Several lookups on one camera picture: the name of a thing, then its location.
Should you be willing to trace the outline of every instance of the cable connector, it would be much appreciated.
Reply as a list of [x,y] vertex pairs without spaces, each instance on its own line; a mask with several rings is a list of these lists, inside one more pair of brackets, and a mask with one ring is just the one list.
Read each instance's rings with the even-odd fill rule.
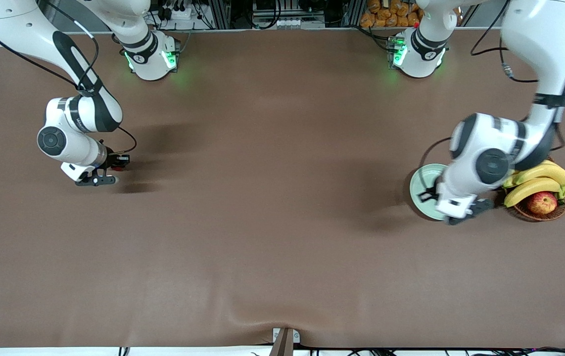
[[509,65],[505,62],[500,63],[500,65],[502,65],[502,70],[505,71],[505,74],[507,75],[507,77],[509,78],[513,78],[514,77],[514,71],[511,70],[511,67],[509,67]]

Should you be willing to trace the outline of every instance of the brown table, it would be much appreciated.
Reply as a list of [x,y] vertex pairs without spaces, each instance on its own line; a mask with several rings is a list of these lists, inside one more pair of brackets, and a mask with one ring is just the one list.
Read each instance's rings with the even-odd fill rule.
[[278,326],[313,347],[565,347],[565,216],[449,227],[403,194],[466,115],[529,109],[534,85],[468,55],[480,34],[457,31],[422,80],[353,31],[195,34],[153,83],[102,36],[95,67],[140,145],[99,188],[36,145],[74,90],[0,49],[0,347],[253,344]]

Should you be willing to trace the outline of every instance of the brown basket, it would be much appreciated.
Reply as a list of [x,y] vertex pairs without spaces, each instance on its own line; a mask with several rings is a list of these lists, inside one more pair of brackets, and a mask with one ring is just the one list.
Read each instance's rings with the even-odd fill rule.
[[[553,158],[550,157],[547,158],[547,160],[554,162]],[[506,195],[512,189],[503,189],[503,190]],[[507,212],[509,212],[509,214],[511,214],[511,216],[517,217],[522,221],[528,221],[529,223],[538,223],[540,221],[553,221],[561,218],[563,214],[565,214],[565,199],[562,204],[560,204],[560,201],[558,201],[558,207],[556,207],[556,209],[553,210],[552,212],[549,212],[548,214],[544,214],[543,216],[539,216],[538,214],[534,214],[533,212],[531,212],[531,210],[529,210],[529,208],[526,207],[526,204],[524,204],[524,200],[522,200],[520,203],[516,205],[513,205],[513,207],[506,208],[506,210]]]

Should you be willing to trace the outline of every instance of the green plate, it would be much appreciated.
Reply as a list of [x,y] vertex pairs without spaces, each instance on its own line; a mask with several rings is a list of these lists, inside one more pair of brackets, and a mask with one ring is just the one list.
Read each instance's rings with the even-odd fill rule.
[[[418,194],[425,191],[425,187],[432,187],[434,185],[434,181],[438,176],[443,173],[443,170],[447,168],[447,165],[442,164],[429,164],[417,169],[414,172],[410,180],[410,197],[412,198],[412,202],[416,206],[419,211],[421,211],[425,216],[431,217],[434,220],[443,220],[445,216],[440,212],[436,211],[435,205],[436,200],[431,199],[426,201],[425,203],[421,203],[419,200]],[[425,185],[421,182],[421,175],[419,171],[423,173],[423,180]]]

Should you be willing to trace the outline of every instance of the apple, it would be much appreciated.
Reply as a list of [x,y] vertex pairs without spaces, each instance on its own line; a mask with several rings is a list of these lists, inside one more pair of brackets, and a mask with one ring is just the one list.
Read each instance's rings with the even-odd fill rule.
[[558,200],[553,193],[541,191],[529,196],[529,198],[527,198],[526,205],[532,213],[543,216],[558,207]]

